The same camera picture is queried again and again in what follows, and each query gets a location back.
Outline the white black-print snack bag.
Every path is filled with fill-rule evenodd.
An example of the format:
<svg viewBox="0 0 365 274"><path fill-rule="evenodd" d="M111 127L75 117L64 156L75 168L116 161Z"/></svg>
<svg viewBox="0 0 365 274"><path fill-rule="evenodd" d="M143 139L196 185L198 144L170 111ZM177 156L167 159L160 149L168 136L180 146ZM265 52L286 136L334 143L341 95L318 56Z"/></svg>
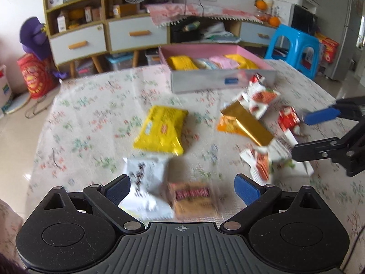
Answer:
<svg viewBox="0 0 365 274"><path fill-rule="evenodd" d="M130 191L118 207L140 221L170 220L175 214L167 199L170 157L149 155L124 159Z"/></svg>

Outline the brown cracker packet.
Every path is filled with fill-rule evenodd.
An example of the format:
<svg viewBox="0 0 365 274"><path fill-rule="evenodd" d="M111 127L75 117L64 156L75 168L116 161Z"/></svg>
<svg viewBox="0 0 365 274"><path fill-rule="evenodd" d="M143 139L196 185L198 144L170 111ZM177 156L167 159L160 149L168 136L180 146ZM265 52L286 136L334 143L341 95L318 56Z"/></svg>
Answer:
<svg viewBox="0 0 365 274"><path fill-rule="evenodd" d="M171 182L168 191L177 219L202 218L218 213L216 192L207 182Z"/></svg>

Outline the gold orange snack packet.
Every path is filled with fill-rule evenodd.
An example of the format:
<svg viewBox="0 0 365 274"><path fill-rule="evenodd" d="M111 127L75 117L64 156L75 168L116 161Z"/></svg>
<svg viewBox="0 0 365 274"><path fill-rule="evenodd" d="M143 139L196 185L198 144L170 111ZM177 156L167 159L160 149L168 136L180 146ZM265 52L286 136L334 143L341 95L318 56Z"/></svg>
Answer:
<svg viewBox="0 0 365 274"><path fill-rule="evenodd" d="M273 134L261 125L239 101L222 109L221 114L216 126L220 132L248 137L259 146L267 146L274 139Z"/></svg>

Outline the yellow snack bag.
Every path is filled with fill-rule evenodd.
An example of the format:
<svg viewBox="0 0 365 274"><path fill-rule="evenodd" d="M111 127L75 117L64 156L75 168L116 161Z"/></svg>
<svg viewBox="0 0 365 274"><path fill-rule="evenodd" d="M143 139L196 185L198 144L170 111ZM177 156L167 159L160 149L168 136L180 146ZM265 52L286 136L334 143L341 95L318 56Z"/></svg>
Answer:
<svg viewBox="0 0 365 274"><path fill-rule="evenodd" d="M133 147L149 152L182 155L184 148L181 136L188 113L187 110L168 106L152 106Z"/></svg>

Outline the white pecan kernels bag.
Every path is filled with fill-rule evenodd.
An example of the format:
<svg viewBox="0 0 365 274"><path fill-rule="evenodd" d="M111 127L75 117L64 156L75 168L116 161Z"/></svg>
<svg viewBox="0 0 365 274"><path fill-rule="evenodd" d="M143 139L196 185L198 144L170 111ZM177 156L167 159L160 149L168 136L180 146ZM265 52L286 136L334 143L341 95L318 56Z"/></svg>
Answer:
<svg viewBox="0 0 365 274"><path fill-rule="evenodd" d="M281 97L281 93L267 86L264 76L255 74L251 77L249 84L233 101L239 101L240 104L259 120L271 106Z"/></svg>

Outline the white orange snack bag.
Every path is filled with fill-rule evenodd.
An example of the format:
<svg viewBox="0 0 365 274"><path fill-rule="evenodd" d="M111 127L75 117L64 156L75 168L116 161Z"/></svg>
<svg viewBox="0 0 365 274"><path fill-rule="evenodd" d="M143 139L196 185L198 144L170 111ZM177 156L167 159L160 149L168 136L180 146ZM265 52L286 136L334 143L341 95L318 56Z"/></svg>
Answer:
<svg viewBox="0 0 365 274"><path fill-rule="evenodd" d="M274 184L285 177L310 177L314 173L310 162L298 162L291 155L295 145L297 140L287 129L268 146L245 148L240 158L249 166L252 180L261 186Z"/></svg>

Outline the small red snack bag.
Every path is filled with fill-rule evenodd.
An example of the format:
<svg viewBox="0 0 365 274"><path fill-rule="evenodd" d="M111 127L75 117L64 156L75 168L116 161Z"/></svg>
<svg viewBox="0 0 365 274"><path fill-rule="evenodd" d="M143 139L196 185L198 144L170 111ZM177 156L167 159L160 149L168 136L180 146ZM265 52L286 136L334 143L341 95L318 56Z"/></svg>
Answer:
<svg viewBox="0 0 365 274"><path fill-rule="evenodd" d="M300 122L300 118L293 107L285 106L279 111L278 125L283 132L290 130L294 135L300 135Z"/></svg>

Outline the floral tablecloth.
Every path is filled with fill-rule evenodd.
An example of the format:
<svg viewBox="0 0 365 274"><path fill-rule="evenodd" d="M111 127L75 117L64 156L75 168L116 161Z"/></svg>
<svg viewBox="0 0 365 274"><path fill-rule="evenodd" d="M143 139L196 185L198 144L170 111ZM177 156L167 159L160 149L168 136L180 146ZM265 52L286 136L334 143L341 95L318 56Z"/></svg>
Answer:
<svg viewBox="0 0 365 274"><path fill-rule="evenodd" d="M318 77L315 82L281 61L267 61L277 71L274 90L279 100L261 120L273 135L282 135L278 113L284 106L321 110L335 100L364 97L364 86L347 77L343 84ZM149 109L165 105L188 110L182 130L183 156L169 162L168 181L208 180L218 184L222 208L217 224L244 208L233 195L236 173L249 174L240 153L252 142L216 130L220 110L242 88L205 90L175 95L163 66L66 80L50 93L48 111L30 117L23 108L1 119L1 254L23 266L15 236L40 200L53 186L78 191L106 184L122 173L124 158L146 156L132 147ZM345 273L364 270L364 172L347 177L330 160L312 162L310 177L281 175L283 190L311 185L341 220L355 250Z"/></svg>

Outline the orange fruit lower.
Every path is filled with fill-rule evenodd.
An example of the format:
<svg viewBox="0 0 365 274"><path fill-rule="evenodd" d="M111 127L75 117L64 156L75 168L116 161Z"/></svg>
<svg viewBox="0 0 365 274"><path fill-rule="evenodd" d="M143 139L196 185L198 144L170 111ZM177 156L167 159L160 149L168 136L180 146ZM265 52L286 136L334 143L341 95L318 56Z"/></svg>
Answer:
<svg viewBox="0 0 365 274"><path fill-rule="evenodd" d="M269 23L270 26L275 28L279 27L279 25L281 24L280 18L274 16L270 17L267 22Z"/></svg>

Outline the orange fruit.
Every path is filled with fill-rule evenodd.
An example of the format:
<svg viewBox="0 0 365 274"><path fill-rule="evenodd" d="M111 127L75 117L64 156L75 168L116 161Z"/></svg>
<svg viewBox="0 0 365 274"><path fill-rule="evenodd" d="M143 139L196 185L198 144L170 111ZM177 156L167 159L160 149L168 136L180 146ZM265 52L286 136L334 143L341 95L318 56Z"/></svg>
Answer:
<svg viewBox="0 0 365 274"><path fill-rule="evenodd" d="M255 0L254 6L260 11L266 11L268 6L264 0Z"/></svg>
<svg viewBox="0 0 365 274"><path fill-rule="evenodd" d="M270 17L267 22L269 23L270 26L275 28L279 27L279 25L281 24L280 18L274 16Z"/></svg>

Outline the orange fruit on top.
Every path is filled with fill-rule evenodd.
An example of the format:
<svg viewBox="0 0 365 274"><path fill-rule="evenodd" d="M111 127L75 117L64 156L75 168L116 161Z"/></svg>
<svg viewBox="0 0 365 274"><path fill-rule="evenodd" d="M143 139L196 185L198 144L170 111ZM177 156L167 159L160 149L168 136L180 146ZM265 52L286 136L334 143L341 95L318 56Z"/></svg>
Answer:
<svg viewBox="0 0 365 274"><path fill-rule="evenodd" d="M264 0L255 0L254 6L260 11L266 11L268 6Z"/></svg>

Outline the pink cardboard box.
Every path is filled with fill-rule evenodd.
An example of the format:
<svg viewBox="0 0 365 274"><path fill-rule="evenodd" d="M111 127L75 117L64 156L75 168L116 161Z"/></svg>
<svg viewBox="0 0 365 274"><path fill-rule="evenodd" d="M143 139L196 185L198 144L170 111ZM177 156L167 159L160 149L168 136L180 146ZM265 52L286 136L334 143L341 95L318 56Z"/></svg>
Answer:
<svg viewBox="0 0 365 274"><path fill-rule="evenodd" d="M218 43L181 43L159 47L160 61L170 70L173 93L245 87L254 75L269 85L276 70L238 46Z"/></svg>

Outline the wooden drawer cabinet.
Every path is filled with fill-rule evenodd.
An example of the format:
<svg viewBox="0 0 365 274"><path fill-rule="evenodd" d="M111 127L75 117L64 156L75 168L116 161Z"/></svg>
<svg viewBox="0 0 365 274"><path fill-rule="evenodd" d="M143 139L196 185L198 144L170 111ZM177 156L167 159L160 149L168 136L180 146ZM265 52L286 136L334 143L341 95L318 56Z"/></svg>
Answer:
<svg viewBox="0 0 365 274"><path fill-rule="evenodd" d="M122 52L132 52L132 65L136 67L139 51L171 44L173 25L157 27L148 12L114 18L110 13L110 2L111 0L70 0L52 6L51 0L43 0L46 33L56 67L69 64L74 74L76 61L91 58L96 70L102 72L99 56ZM59 16L65 17L69 22L72 11L93 9L95 6L100 10L97 20L87 22L83 17L82 23L74 28L58 29Z"/></svg>

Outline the purple plush toy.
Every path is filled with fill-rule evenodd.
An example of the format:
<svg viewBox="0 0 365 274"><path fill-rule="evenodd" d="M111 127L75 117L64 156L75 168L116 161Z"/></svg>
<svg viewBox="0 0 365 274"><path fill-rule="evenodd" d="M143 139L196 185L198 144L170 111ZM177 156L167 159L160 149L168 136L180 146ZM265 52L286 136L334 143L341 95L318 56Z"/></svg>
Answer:
<svg viewBox="0 0 365 274"><path fill-rule="evenodd" d="M70 77L68 72L61 72L55 68L52 59L50 41L46 33L46 25L42 24L37 17L30 17L20 27L19 42L26 54L17 60L18 66L22 67L26 62L38 61L48 65L51 73L56 78L65 80Z"/></svg>

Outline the pink fringed cloth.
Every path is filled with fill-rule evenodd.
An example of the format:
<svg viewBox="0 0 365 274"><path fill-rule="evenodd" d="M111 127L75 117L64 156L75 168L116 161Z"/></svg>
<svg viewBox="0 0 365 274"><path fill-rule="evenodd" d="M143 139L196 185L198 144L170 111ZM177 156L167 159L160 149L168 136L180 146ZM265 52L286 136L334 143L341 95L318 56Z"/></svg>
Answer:
<svg viewBox="0 0 365 274"><path fill-rule="evenodd" d="M145 6L152 22L157 27L176 25L184 18L211 18L219 21L245 21L263 24L254 14L223 6L201 6L197 4L147 4Z"/></svg>

